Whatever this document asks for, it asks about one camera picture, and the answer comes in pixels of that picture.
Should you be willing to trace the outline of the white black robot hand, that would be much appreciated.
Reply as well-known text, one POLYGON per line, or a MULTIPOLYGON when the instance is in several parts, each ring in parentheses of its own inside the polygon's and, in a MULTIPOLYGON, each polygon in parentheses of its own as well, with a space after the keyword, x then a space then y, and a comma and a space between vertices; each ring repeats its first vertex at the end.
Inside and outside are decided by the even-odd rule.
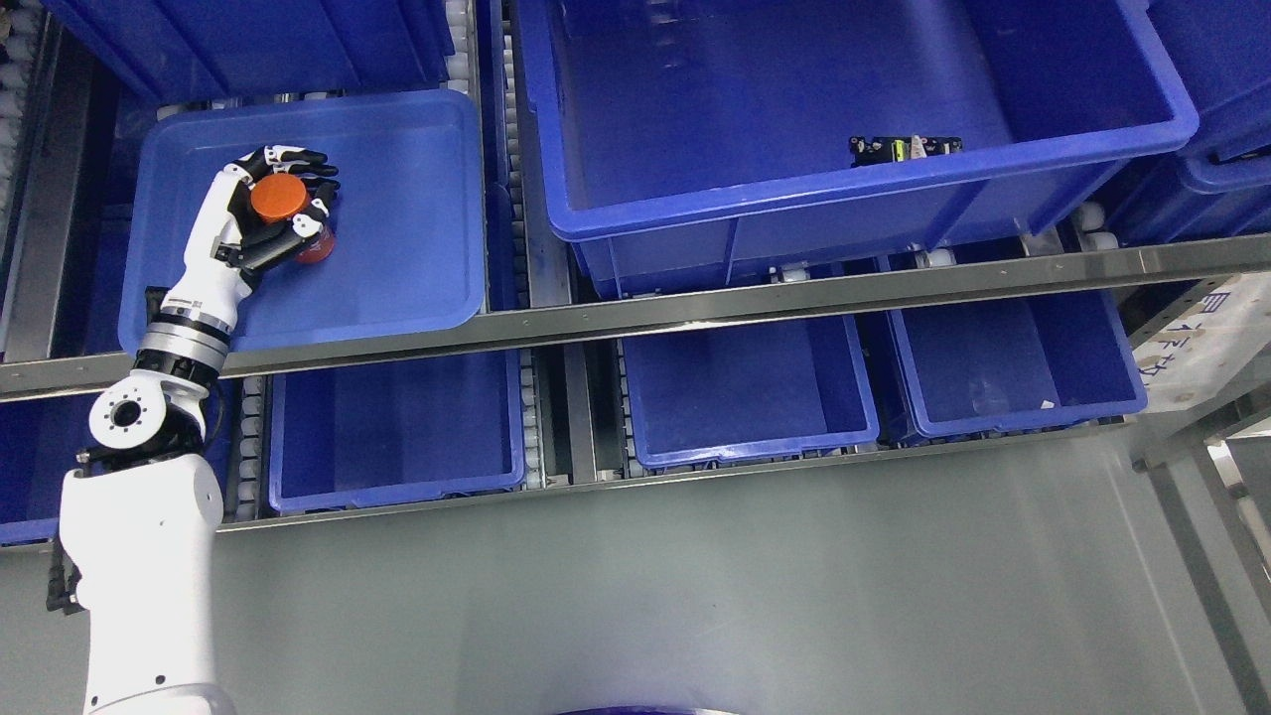
POLYGON ((225 164, 208 185, 183 253, 186 271, 149 323, 205 323, 230 335, 239 307, 267 271, 315 244, 330 227, 341 183, 322 151, 264 145, 225 164), (269 178, 299 182, 300 204, 268 221, 250 206, 269 178))

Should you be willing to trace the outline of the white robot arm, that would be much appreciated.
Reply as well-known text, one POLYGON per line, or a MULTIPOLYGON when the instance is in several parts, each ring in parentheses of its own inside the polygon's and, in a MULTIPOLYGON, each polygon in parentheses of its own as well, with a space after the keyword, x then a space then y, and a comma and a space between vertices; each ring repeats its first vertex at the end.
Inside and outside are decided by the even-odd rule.
POLYGON ((214 665, 222 491, 203 414, 235 325, 233 307, 163 304, 125 378, 92 403, 92 447, 64 478, 58 523, 89 617, 83 712, 235 710, 214 665))

